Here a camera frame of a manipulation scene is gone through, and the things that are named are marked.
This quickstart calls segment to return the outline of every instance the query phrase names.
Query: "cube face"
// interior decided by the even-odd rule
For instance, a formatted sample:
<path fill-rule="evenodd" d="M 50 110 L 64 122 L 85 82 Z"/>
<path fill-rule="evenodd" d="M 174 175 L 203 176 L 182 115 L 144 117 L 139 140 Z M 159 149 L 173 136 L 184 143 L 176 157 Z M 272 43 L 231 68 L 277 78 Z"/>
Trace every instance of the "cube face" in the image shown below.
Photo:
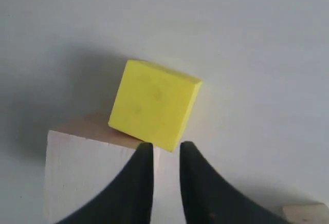
<path fill-rule="evenodd" d="M 126 64 L 109 126 L 173 151 L 202 81 L 154 63 Z"/>

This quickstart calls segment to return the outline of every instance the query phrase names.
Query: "yellow cube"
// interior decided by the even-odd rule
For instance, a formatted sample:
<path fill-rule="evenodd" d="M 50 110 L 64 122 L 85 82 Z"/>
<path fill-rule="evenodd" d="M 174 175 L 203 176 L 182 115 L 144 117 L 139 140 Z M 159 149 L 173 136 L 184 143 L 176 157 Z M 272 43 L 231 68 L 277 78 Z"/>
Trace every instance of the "yellow cube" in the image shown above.
<path fill-rule="evenodd" d="M 173 151 L 202 80 L 155 63 L 128 60 L 108 125 Z"/>

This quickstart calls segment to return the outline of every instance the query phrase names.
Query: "small wooden block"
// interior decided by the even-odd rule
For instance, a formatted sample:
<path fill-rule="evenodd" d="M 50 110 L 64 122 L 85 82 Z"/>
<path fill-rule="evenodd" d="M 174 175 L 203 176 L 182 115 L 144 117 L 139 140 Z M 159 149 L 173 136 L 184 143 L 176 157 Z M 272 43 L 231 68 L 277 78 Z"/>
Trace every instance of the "small wooden block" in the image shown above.
<path fill-rule="evenodd" d="M 282 211 L 286 219 L 294 224 L 329 223 L 329 209 L 324 204 L 284 206 Z"/>
<path fill-rule="evenodd" d="M 82 207 L 122 170 L 140 140 L 107 125 L 107 115 L 74 119 L 48 133 L 44 212 L 55 223 Z M 160 149 L 154 148 L 154 177 Z"/>
<path fill-rule="evenodd" d="M 109 126 L 173 151 L 202 81 L 155 63 L 126 64 Z"/>

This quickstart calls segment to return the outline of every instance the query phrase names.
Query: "yellow foam block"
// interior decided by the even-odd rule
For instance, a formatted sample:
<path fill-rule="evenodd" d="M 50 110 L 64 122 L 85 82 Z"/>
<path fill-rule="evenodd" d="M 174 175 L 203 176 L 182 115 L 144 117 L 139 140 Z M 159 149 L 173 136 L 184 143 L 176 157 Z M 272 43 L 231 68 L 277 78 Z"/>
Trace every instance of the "yellow foam block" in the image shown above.
<path fill-rule="evenodd" d="M 202 80 L 139 60 L 128 60 L 108 125 L 173 151 L 186 127 Z"/>

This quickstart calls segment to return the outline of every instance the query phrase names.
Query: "white background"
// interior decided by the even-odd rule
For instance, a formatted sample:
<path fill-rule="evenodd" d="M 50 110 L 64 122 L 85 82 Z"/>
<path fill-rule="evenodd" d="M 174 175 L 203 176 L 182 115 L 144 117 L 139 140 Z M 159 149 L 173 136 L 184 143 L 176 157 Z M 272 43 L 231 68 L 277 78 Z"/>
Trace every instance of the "white background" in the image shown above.
<path fill-rule="evenodd" d="M 184 138 L 242 192 L 329 203 L 329 0 L 0 0 L 0 12 L 1 222 L 42 222 L 48 128 L 110 110 L 128 58 L 204 80 Z M 162 190 L 156 213 L 179 215 Z"/>

